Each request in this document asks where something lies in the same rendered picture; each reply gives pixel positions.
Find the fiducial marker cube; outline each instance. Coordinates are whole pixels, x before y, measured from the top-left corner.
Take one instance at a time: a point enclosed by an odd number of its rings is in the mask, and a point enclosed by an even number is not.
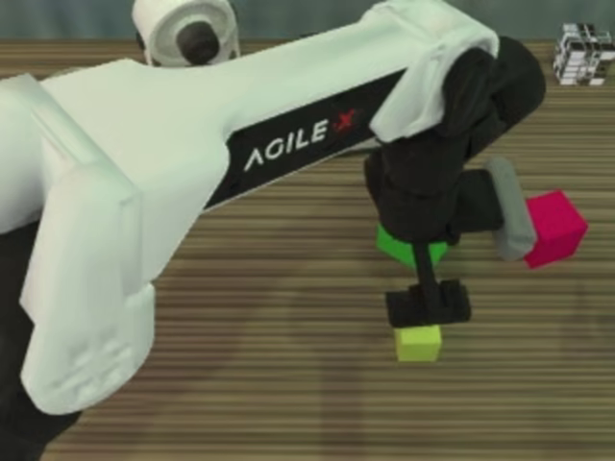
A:
[[[396,328],[395,351],[400,362],[435,362],[442,347],[439,325]]]
[[[538,240],[526,255],[529,268],[535,269],[573,255],[589,226],[561,190],[528,200],[529,214]]]
[[[389,234],[382,225],[378,225],[378,233],[376,237],[376,246],[378,249],[391,256],[393,259],[401,262],[402,264],[416,269],[416,261],[414,260],[414,252],[412,251],[412,244],[406,242],[400,242]],[[448,251],[449,246],[446,242],[437,242],[430,244],[430,256],[431,264],[434,266],[440,262],[442,257]]]

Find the green block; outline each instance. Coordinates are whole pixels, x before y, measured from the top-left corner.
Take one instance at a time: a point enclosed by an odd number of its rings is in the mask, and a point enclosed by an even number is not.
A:
[[[396,240],[386,230],[384,230],[381,225],[378,225],[376,246],[381,252],[400,261],[402,264],[409,266],[412,269],[416,268],[414,253],[412,252],[412,244]],[[448,250],[449,246],[446,242],[430,244],[431,264],[435,266],[438,262],[440,262]]]
[[[435,362],[442,347],[440,326],[397,328],[395,352],[400,362]]]

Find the red cube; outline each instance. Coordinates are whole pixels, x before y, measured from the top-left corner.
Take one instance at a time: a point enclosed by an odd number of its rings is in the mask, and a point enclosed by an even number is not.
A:
[[[556,190],[527,200],[538,239],[524,260],[531,269],[572,256],[589,228],[575,206]]]

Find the wooden table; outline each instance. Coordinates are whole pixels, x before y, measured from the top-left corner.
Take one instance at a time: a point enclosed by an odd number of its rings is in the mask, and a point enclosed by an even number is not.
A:
[[[551,75],[551,44],[531,47]],[[4,43],[0,74],[126,56]],[[199,221],[157,283],[149,361],[45,461],[615,459],[615,89],[550,84],[480,162],[512,158],[529,195],[563,188],[591,230],[538,271],[466,238],[439,275],[475,319],[444,328],[439,363],[395,361],[382,293],[409,275],[374,249],[361,158],[339,158]]]

